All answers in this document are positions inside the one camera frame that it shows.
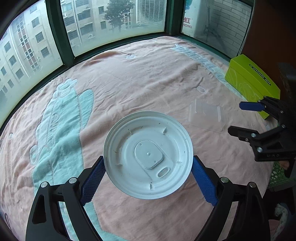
silver screw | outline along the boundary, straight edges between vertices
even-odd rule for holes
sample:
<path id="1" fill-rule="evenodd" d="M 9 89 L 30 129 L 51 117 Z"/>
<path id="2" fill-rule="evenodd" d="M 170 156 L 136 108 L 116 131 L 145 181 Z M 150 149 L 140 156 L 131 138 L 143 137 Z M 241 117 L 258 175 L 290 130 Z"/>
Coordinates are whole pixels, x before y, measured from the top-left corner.
<path id="1" fill-rule="evenodd" d="M 229 182 L 229 179 L 227 177 L 221 177 L 221 182 L 227 183 Z"/>
<path id="2" fill-rule="evenodd" d="M 42 188 L 44 188 L 44 187 L 46 187 L 47 186 L 47 182 L 43 182 L 43 183 L 41 183 L 41 187 Z"/>
<path id="3" fill-rule="evenodd" d="M 76 181 L 77 181 L 77 178 L 72 177 L 70 178 L 69 183 L 73 184 L 73 183 L 76 183 Z"/>
<path id="4" fill-rule="evenodd" d="M 249 185 L 250 185 L 250 187 L 252 187 L 252 188 L 257 187 L 256 183 L 254 183 L 254 182 L 250 182 Z"/>

tree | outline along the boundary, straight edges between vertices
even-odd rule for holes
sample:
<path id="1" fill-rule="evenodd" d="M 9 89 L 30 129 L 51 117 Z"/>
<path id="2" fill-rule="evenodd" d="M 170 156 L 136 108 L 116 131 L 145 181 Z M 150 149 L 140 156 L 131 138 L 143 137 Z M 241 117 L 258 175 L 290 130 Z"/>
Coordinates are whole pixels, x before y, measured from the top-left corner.
<path id="1" fill-rule="evenodd" d="M 110 0 L 105 11 L 104 19 L 112 25 L 112 30 L 118 27 L 121 32 L 123 25 L 124 14 L 133 9 L 134 4 L 130 0 Z"/>

black oval logo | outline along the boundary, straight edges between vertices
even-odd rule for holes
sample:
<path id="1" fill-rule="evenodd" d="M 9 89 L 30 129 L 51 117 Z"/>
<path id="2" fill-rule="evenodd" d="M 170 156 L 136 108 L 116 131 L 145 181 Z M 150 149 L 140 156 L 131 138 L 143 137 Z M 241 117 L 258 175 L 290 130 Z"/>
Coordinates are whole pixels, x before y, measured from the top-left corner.
<path id="1" fill-rule="evenodd" d="M 265 81 L 266 83 L 268 83 L 271 86 L 271 83 L 263 76 L 263 74 L 261 74 L 254 66 L 252 66 L 251 64 L 249 64 L 251 66 L 251 68 L 253 70 L 255 70 Z"/>

brown wall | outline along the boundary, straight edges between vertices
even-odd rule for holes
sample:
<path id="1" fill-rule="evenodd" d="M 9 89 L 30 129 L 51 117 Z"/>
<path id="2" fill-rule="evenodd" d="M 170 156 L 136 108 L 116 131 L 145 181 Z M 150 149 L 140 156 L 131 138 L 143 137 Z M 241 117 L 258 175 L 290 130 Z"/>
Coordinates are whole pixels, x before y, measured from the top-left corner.
<path id="1" fill-rule="evenodd" d="M 296 68 L 296 26 L 291 23 L 289 12 L 272 6 L 268 0 L 257 0 L 253 22 L 242 54 L 254 61 L 280 88 L 278 62 L 290 63 Z"/>

textured blue pad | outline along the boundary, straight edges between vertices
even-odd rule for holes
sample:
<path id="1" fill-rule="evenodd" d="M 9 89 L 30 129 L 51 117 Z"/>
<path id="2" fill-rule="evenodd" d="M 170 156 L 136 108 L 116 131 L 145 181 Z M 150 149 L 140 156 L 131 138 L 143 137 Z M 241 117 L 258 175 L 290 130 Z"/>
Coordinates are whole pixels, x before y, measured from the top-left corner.
<path id="1" fill-rule="evenodd" d="M 88 179 L 84 182 L 84 185 L 81 187 L 81 198 L 80 203 L 84 206 L 86 203 L 90 202 L 94 197 L 96 190 L 102 178 L 106 172 L 104 160 L 102 159 L 97 166 L 93 169 Z"/>
<path id="2" fill-rule="evenodd" d="M 211 203 L 213 206 L 216 206 L 218 202 L 216 187 L 195 157 L 193 157 L 191 172 L 198 186 L 200 187 L 205 200 Z"/>
<path id="3" fill-rule="evenodd" d="M 262 111 L 265 110 L 264 106 L 256 102 L 240 102 L 239 107 L 242 110 Z"/>

